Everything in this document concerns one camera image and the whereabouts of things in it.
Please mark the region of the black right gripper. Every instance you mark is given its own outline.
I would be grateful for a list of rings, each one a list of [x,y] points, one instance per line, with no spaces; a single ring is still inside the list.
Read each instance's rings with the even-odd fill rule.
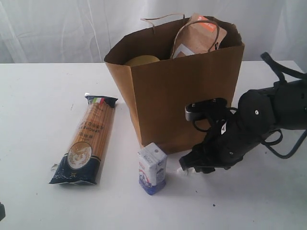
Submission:
[[[182,170],[209,174],[216,168],[229,169],[264,139],[262,115],[218,115],[206,119],[210,128],[204,140],[179,159]]]

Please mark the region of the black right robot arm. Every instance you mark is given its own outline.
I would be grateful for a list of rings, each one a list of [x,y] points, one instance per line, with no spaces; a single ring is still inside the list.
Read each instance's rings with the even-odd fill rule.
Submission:
[[[185,107],[186,120],[207,120],[204,140],[179,159],[182,170],[212,173],[230,169],[245,154],[264,145],[269,151],[282,141],[268,141],[274,133],[307,129],[307,82],[276,82],[270,88],[249,90],[237,107],[228,107],[224,98],[191,103]]]

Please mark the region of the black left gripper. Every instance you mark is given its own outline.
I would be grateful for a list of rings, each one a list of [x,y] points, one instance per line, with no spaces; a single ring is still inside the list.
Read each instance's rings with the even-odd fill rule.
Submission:
[[[5,206],[3,203],[0,203],[0,219],[4,219],[6,216]]]

